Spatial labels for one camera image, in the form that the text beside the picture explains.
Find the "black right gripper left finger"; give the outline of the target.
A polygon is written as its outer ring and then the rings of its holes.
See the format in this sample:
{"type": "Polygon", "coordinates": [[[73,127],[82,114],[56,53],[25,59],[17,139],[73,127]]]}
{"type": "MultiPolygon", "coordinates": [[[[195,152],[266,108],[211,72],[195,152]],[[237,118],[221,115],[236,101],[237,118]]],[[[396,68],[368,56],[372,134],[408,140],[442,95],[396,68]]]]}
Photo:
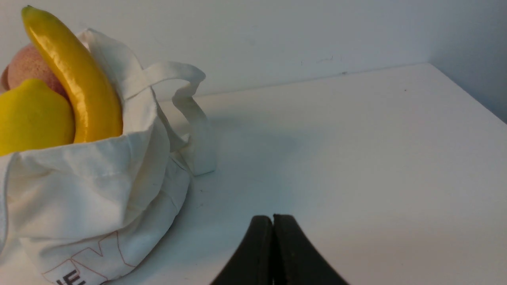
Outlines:
{"type": "Polygon", "coordinates": [[[271,285],[270,255],[273,224],[266,215],[255,215],[242,242],[214,278],[212,285],[271,285]]]}

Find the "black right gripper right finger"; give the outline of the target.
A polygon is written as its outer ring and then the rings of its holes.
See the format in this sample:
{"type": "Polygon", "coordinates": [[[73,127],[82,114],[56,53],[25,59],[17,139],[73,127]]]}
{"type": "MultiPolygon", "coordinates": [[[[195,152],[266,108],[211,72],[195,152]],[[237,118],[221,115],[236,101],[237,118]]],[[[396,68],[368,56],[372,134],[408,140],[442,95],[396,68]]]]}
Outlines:
{"type": "Polygon", "coordinates": [[[274,215],[274,285],[347,285],[292,215],[274,215]]]}

